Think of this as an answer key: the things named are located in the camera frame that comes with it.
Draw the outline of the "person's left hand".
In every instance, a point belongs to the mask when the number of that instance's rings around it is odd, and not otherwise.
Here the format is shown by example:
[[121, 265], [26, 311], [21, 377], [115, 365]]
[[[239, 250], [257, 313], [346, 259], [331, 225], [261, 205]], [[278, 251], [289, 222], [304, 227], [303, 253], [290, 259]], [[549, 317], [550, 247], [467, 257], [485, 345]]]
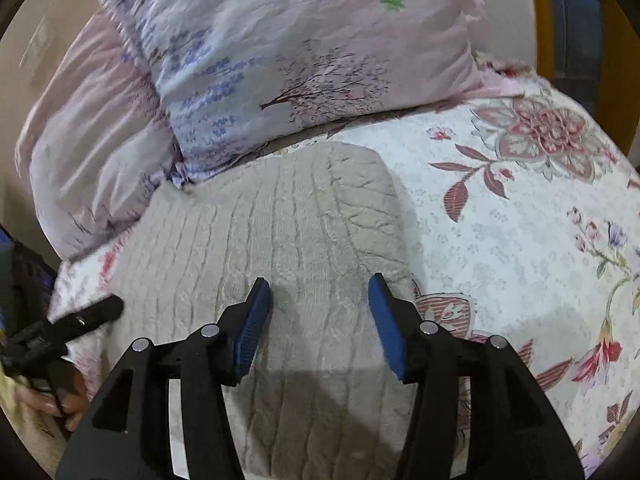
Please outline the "person's left hand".
[[53, 362], [49, 376], [40, 379], [38, 386], [33, 382], [18, 385], [16, 398], [21, 404], [54, 417], [68, 432], [76, 430], [90, 404], [84, 376], [67, 360]]

